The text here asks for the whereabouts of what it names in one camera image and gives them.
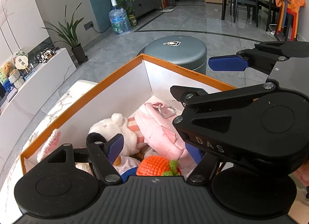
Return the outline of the pink pouch bag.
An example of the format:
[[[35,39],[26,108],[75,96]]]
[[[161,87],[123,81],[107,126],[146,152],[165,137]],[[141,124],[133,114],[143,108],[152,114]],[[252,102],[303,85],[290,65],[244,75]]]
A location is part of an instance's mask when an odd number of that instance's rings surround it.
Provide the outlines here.
[[[176,109],[165,102],[144,103],[134,115],[145,143],[159,156],[177,160],[181,169],[191,169],[196,162],[172,124],[175,117]]]

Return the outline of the orange crochet carrot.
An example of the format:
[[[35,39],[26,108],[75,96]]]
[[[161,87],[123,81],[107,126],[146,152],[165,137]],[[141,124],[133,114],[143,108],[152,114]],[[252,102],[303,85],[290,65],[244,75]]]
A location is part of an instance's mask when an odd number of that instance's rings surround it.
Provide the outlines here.
[[[137,176],[180,176],[177,160],[151,155],[144,158],[136,171]]]

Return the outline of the brown dog plush keychain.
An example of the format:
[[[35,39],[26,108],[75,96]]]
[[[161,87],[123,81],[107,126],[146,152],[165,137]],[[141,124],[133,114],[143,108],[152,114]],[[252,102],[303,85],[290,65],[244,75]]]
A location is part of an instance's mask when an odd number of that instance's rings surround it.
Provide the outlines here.
[[[136,176],[140,161],[135,158],[119,155],[113,163],[114,168],[126,182],[130,176]]]

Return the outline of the crochet doll with flower hat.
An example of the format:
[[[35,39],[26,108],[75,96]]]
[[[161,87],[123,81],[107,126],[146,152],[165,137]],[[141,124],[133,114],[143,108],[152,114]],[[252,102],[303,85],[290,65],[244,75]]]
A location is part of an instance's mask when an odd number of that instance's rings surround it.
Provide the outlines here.
[[[50,137],[45,141],[41,150],[37,154],[38,162],[41,162],[58,147],[60,136],[61,131],[59,129],[54,129]]]

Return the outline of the grey round trash bin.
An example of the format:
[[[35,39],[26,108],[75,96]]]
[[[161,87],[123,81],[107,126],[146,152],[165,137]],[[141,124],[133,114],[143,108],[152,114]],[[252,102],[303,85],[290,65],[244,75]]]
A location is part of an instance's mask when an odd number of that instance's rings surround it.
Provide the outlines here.
[[[166,36],[151,42],[139,53],[165,60],[201,74],[206,73],[207,47],[203,41],[195,37]]]

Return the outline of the orange cardboard box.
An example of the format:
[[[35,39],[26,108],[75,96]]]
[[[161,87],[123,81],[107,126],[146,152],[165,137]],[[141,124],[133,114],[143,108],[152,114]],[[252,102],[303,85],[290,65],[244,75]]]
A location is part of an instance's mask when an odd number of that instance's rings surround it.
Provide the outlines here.
[[[54,129],[61,131],[61,143],[82,148],[93,124],[113,113],[128,117],[152,96],[182,111],[182,104],[170,93],[173,85],[199,87],[208,93],[234,89],[204,74],[141,54],[86,92],[51,122],[20,154],[23,174],[37,164],[36,154]]]

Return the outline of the red stool with orange cloth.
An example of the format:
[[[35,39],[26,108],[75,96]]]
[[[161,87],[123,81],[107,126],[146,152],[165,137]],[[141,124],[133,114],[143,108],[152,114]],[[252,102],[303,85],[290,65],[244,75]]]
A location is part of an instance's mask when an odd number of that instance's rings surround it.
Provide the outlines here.
[[[299,11],[301,7],[306,6],[305,0],[275,0],[275,4],[280,8],[276,34],[282,32],[284,26],[287,25],[287,35],[290,27],[292,28],[290,41],[295,40],[297,38]]]

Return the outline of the white marble tv cabinet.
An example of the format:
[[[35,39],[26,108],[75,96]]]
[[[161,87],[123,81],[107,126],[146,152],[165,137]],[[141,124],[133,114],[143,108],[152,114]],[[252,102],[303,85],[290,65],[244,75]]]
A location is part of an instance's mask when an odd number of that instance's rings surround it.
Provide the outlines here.
[[[10,102],[1,108],[1,168],[23,131],[50,96],[76,70],[66,48],[39,64]]]

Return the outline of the blue water bottle jug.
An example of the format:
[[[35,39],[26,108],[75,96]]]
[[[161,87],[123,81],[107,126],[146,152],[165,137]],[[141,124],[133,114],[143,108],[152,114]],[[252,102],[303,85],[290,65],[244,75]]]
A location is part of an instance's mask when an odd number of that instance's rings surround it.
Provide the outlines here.
[[[109,19],[112,29],[116,35],[130,33],[131,27],[126,11],[117,6],[116,0],[110,0],[112,9],[109,12]]]

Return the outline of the grey laptop on cabinet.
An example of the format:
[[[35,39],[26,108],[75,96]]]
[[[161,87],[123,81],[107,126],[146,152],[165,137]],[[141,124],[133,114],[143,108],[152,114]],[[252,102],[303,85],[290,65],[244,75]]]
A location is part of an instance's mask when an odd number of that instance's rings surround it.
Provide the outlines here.
[[[7,94],[7,101],[10,102],[13,97],[17,94],[18,90],[14,87],[8,94]]]

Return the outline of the black white toy figures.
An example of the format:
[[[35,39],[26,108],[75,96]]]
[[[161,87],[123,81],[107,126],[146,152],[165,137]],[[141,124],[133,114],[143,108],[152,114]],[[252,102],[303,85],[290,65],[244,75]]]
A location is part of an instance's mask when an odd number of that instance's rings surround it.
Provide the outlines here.
[[[45,64],[49,61],[50,58],[52,58],[54,55],[56,55],[57,51],[59,50],[59,47],[51,47],[51,48],[45,48],[39,53],[37,53],[34,57],[34,63],[36,64]]]

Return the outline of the teddy bear in pot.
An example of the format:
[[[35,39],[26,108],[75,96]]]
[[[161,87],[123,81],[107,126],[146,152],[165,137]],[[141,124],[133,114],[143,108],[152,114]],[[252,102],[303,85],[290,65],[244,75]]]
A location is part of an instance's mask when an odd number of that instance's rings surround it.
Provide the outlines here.
[[[4,79],[2,85],[7,92],[11,92],[14,88],[20,89],[24,84],[24,79],[19,70],[10,61],[2,66],[1,71]]]

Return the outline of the round paper fan decoration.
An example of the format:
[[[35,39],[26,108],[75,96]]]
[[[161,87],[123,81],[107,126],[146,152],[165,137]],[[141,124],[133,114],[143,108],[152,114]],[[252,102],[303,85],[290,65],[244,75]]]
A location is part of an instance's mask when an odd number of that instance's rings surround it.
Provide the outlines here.
[[[16,51],[12,56],[12,62],[16,69],[27,74],[33,69],[33,67],[29,64],[28,54],[24,50],[20,49]]]

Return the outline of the potted green plant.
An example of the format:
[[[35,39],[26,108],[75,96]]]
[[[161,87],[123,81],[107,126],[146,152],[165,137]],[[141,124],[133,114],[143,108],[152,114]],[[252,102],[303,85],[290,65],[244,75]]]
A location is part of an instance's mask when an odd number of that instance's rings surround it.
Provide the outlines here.
[[[46,20],[43,21],[47,25],[47,27],[43,27],[43,29],[46,29],[48,31],[54,31],[61,38],[61,42],[64,42],[71,47],[71,51],[79,65],[82,65],[83,63],[88,61],[88,57],[85,54],[81,43],[79,42],[76,32],[78,25],[84,20],[84,17],[77,20],[74,18],[76,11],[81,6],[81,4],[82,2],[76,7],[74,12],[72,13],[70,21],[66,20],[67,5],[65,5],[64,24],[58,22],[58,26],[56,26]]]

